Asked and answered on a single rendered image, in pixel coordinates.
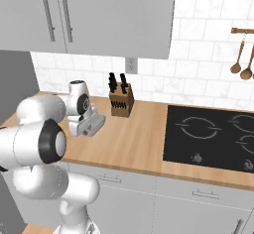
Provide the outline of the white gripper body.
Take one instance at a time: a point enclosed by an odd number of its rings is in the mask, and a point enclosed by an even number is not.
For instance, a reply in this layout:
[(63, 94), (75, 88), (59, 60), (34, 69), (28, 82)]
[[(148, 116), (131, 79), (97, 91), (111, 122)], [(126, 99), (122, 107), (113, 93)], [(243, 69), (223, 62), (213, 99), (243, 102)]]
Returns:
[(104, 125), (106, 117), (99, 114), (95, 106), (91, 106), (80, 116), (77, 131), (88, 137), (95, 135)]

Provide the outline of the wooden knife block with knives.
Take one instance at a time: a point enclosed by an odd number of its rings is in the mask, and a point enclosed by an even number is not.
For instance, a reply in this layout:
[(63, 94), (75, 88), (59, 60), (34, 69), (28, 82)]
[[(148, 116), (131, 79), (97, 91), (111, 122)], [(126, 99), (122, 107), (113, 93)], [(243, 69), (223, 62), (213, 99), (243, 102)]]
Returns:
[(127, 82), (125, 74), (120, 74), (121, 81), (117, 82), (115, 74), (109, 73), (109, 99), (111, 115), (128, 118), (134, 105), (134, 96), (131, 84)]

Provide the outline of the grey drawer front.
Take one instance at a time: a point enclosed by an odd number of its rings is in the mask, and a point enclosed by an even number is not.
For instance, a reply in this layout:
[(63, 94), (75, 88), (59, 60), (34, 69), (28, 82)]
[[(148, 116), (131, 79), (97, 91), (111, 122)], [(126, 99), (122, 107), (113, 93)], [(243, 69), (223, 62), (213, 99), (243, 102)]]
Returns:
[(156, 194), (246, 210), (254, 207), (254, 191), (166, 177), (157, 178)]
[(69, 163), (68, 166), (71, 172), (90, 175), (97, 179), (98, 176), (118, 176), (122, 179), (121, 183), (109, 182), (98, 179), (100, 184), (104, 186), (117, 187), (147, 193), (155, 192), (156, 178), (152, 175), (141, 175), (118, 170), (78, 165), (73, 163)]

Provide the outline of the grey base cupboard door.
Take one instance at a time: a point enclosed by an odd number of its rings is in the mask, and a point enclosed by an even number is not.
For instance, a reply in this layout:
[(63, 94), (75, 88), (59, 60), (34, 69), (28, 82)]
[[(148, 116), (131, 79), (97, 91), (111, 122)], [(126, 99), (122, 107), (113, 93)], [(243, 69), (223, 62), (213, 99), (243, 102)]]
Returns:
[(152, 234), (153, 208), (151, 193), (106, 185), (87, 206), (101, 234)]
[(157, 195), (153, 234), (232, 234), (237, 220), (242, 219), (240, 234), (250, 213), (246, 209)]

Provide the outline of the black hob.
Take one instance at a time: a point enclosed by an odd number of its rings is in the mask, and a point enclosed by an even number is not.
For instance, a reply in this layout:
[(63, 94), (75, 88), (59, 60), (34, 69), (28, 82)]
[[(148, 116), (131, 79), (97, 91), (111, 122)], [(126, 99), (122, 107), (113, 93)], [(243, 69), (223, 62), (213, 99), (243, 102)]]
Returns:
[(163, 160), (254, 174), (254, 113), (169, 105)]

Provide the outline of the wooden hanging spoon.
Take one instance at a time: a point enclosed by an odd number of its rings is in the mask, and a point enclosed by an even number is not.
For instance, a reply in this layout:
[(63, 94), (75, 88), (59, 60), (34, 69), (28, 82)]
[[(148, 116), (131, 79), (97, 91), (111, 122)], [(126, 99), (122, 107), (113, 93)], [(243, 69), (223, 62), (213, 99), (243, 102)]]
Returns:
[(243, 80), (248, 80), (252, 76), (251, 63), (253, 59), (254, 59), (254, 45), (252, 47), (252, 53), (251, 53), (250, 61), (248, 62), (248, 66), (244, 70), (242, 70), (240, 73), (240, 77)]
[(237, 61), (236, 63), (230, 68), (230, 71), (232, 73), (238, 73), (240, 70), (241, 70), (241, 66), (240, 66), (240, 57), (241, 57), (241, 54), (242, 54), (242, 51), (243, 51), (243, 48), (244, 48), (244, 44), (245, 42), (242, 41), (241, 42), (241, 45), (240, 45), (240, 49), (239, 49), (239, 53), (238, 53), (238, 58), (237, 58)]

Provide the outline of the white wall socket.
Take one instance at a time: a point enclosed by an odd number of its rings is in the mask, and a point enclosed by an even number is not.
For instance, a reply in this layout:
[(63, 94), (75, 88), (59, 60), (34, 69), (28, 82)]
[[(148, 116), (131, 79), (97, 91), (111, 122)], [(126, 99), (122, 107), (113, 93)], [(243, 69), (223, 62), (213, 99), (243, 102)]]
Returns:
[(125, 59), (125, 72), (130, 74), (138, 73), (138, 59), (137, 58)]

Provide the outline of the wide grey wall cupboard door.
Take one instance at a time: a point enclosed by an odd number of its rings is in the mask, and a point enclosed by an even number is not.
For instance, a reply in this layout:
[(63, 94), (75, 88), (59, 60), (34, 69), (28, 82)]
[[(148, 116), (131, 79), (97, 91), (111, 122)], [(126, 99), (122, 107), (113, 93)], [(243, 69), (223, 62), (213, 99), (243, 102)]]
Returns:
[(172, 39), (175, 0), (67, 0), (72, 43), (70, 54), (167, 59)]

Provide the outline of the wooden hanging rail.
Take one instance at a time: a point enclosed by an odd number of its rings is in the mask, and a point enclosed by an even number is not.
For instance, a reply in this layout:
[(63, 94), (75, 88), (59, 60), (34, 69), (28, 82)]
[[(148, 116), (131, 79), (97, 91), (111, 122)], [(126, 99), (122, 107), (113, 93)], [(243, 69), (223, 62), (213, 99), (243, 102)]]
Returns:
[(254, 34), (254, 29), (239, 29), (239, 28), (232, 28), (231, 34)]

